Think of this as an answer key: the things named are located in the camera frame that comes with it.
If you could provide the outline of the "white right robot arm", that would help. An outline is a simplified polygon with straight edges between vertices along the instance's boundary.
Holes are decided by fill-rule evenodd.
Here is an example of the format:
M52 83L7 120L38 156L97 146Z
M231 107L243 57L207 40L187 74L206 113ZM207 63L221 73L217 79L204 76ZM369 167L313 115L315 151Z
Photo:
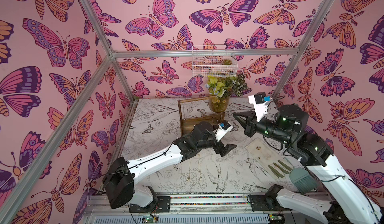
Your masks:
M280 107L274 120L262 111L234 113L233 117L252 137L261 134L284 145L310 176L321 182L334 198L330 202L293 194L279 188L273 195L282 208L291 209L324 224L382 224L384 209L371 201L342 167L328 144L306 132L309 115L295 104Z

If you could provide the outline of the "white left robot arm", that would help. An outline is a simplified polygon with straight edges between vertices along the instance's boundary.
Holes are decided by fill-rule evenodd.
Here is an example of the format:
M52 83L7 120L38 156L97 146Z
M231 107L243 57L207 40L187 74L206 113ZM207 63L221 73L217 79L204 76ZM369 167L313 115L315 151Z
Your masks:
M133 204L152 211L158 203L156 193L152 187L140 185L140 182L155 172L195 157L204 149L213 149L216 154L226 156L236 145L224 145L221 139L232 129L227 121L217 126L201 122L163 150L129 161L123 157L116 159L103 178L111 209Z

